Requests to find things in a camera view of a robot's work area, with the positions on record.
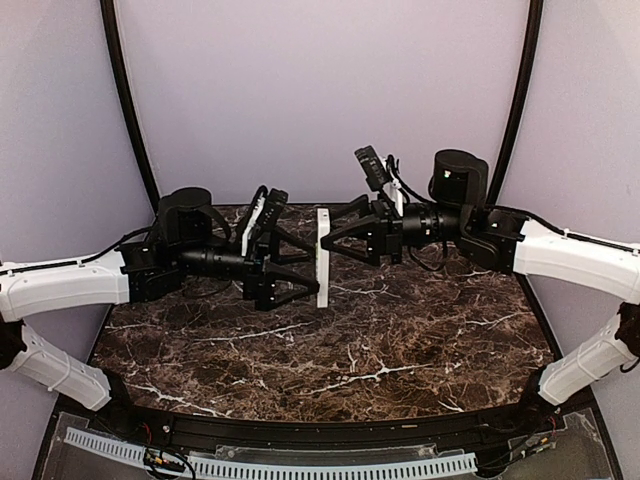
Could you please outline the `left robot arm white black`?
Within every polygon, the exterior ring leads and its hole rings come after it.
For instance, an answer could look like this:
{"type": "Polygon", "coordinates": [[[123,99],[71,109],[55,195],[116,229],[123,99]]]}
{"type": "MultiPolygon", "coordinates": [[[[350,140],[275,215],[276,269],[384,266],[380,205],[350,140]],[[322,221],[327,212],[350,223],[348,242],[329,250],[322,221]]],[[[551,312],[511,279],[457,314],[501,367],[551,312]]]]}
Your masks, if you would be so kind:
{"type": "Polygon", "coordinates": [[[261,186],[236,228],[201,187],[162,197],[152,224],[87,257],[1,267],[1,367],[101,412],[120,436],[141,427],[121,378],[52,345],[26,317],[87,305],[146,303],[180,290],[189,278],[237,281],[243,297],[270,311],[320,293],[322,284],[291,270],[315,249],[277,224],[286,192],[261,186]]]}

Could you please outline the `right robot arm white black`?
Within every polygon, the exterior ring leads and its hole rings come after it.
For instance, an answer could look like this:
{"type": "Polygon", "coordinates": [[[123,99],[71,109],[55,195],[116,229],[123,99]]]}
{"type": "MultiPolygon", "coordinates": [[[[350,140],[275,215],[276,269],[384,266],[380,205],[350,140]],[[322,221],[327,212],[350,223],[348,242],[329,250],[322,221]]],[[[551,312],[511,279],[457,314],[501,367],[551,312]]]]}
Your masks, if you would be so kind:
{"type": "Polygon", "coordinates": [[[434,158],[428,198],[398,208],[384,188],[398,177],[393,157],[356,151],[375,200],[362,195],[331,213],[337,220],[352,212],[358,219],[321,235],[327,251],[377,266],[382,256],[394,263],[414,248],[453,243],[477,266],[494,272],[543,276],[609,293],[618,312],[579,347],[529,377],[510,424],[521,434],[534,432],[553,410],[614,369],[639,362],[639,247],[561,229],[523,210],[487,201],[487,163],[455,149],[434,158]]]}

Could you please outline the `white remote control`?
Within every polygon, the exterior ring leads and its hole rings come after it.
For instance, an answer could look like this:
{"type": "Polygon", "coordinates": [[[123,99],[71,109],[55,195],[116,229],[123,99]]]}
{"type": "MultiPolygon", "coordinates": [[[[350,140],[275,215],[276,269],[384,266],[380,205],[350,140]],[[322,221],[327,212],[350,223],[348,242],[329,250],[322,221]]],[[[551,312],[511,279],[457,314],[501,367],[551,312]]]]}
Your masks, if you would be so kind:
{"type": "Polygon", "coordinates": [[[316,306],[327,308],[329,303],[329,268],[330,252],[321,245],[321,240],[330,233],[330,215],[327,208],[317,209],[317,243],[316,243],[316,279],[319,291],[316,295],[316,306]]]}

